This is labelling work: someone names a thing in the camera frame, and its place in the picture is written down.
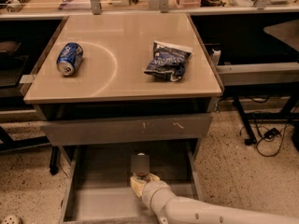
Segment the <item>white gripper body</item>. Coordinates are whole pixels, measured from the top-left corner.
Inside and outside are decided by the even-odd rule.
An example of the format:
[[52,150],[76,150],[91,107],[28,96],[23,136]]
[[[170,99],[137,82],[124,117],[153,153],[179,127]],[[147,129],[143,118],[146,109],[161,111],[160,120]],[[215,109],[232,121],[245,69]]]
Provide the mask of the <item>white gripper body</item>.
[[142,191],[142,201],[148,208],[162,208],[175,196],[170,186],[164,181],[151,181]]

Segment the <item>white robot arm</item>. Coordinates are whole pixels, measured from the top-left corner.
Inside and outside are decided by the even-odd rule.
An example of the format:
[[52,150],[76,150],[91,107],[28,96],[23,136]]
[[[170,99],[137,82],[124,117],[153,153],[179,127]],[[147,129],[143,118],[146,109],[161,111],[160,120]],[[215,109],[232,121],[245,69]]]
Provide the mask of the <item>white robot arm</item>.
[[177,196],[169,185],[151,173],[133,174],[130,185],[160,224],[299,224],[298,217],[218,206]]

